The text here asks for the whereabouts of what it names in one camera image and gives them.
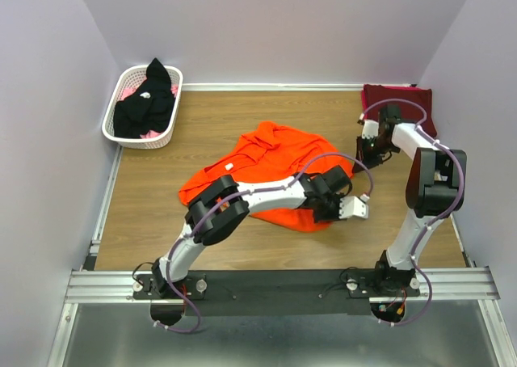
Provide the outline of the orange t shirt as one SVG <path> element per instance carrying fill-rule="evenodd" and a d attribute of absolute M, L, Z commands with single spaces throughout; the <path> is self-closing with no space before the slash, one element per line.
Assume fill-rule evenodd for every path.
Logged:
<path fill-rule="evenodd" d="M 179 189 L 178 196 L 181 203 L 187 205 L 223 175 L 231 175 L 235 181 L 244 183 L 285 179 L 301 171 L 312 158 L 330 152 L 338 150 L 320 135 L 264 121 L 255 131 L 242 134 L 229 154 L 196 172 Z M 325 173 L 337 165 L 349 178 L 353 177 L 352 163 L 338 156 L 318 159 L 306 173 Z M 315 223 L 310 209 L 274 209 L 251 216 L 304 233 L 325 230 L 331 224 Z"/>

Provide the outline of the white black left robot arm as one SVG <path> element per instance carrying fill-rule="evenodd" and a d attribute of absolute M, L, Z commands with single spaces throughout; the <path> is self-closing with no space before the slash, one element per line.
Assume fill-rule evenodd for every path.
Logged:
<path fill-rule="evenodd" d="M 337 221 L 341 200 L 351 189 L 351 178 L 341 166 L 263 183 L 238 182 L 231 175 L 216 179 L 188 203 L 178 238 L 153 263 L 152 290 L 161 298 L 173 297 L 204 248 L 227 239 L 251 214 L 302 209 L 317 224 Z"/>

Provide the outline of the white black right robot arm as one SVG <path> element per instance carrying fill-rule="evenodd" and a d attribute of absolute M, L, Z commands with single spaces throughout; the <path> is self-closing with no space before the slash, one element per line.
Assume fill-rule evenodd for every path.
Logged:
<path fill-rule="evenodd" d="M 356 140 L 355 171 L 377 167 L 385 162 L 385 155 L 393 153 L 404 152 L 412 161 L 405 192 L 408 212 L 368 281 L 368 287 L 388 296 L 411 286 L 430 237 L 462 206 L 467 156 L 426 133 L 422 120 L 404 119 L 392 99 L 380 107 L 376 120 L 362 113 L 358 123 L 363 129 Z"/>

